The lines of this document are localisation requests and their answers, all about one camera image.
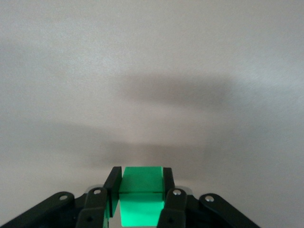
mounting bolt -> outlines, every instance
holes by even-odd
[[[67,199],[67,195],[62,195],[59,197],[59,200],[66,200]]]
[[[173,191],[173,194],[176,195],[176,196],[179,196],[179,195],[181,195],[181,191],[178,190],[178,189],[175,189],[175,190]]]
[[[213,201],[214,201],[214,198],[213,198],[212,196],[206,196],[206,197],[205,197],[205,200],[206,200],[207,202],[213,202]]]

metal screw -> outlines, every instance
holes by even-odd
[[[178,190],[178,189],[175,189],[175,190],[173,191],[173,194],[176,195],[176,196],[179,196],[179,195],[181,195],[181,191]]]
[[[206,196],[206,197],[205,197],[205,200],[206,200],[207,202],[213,202],[213,201],[214,201],[214,198],[213,198],[212,196]]]
[[[101,193],[101,190],[100,189],[96,189],[94,192],[93,192],[95,195]]]
[[[59,197],[59,200],[66,200],[67,199],[67,195],[63,195]]]

black plastic part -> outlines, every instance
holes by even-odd
[[[1,228],[108,228],[121,180],[121,167],[114,167],[103,188],[91,189],[77,199],[69,192],[56,193]],[[216,194],[197,200],[181,189],[174,191],[171,168],[163,168],[163,181],[165,206],[157,228],[259,228]],[[207,201],[206,196],[214,200]]]
[[[164,186],[164,200],[169,192],[170,189],[175,188],[173,173],[171,168],[163,168],[162,169],[162,176],[163,176],[163,186]]]
[[[108,178],[104,183],[104,188],[107,189],[108,198],[110,202],[110,217],[114,216],[118,200],[119,200],[119,188],[122,182],[122,167],[116,166],[112,168]]]
[[[168,191],[165,207],[161,211],[160,219],[157,228],[185,228],[186,214],[185,209],[187,205],[187,194],[180,190],[180,194],[174,194],[171,189]]]
[[[61,213],[72,207],[74,200],[72,193],[65,191],[56,193],[4,224],[1,228],[59,227]]]
[[[206,196],[211,196],[214,201],[206,201]],[[253,221],[217,194],[205,194],[199,200],[203,207],[217,215],[218,220],[224,221],[224,226],[231,228],[259,228]]]
[[[107,190],[91,189],[86,195],[84,209],[79,213],[76,228],[108,228]]]

green cube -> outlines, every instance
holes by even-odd
[[[162,167],[126,167],[119,189],[122,226],[156,226],[163,194]]]

white wall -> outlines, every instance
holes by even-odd
[[[113,166],[162,165],[263,228],[302,228],[303,12],[302,0],[2,1],[0,224]]]

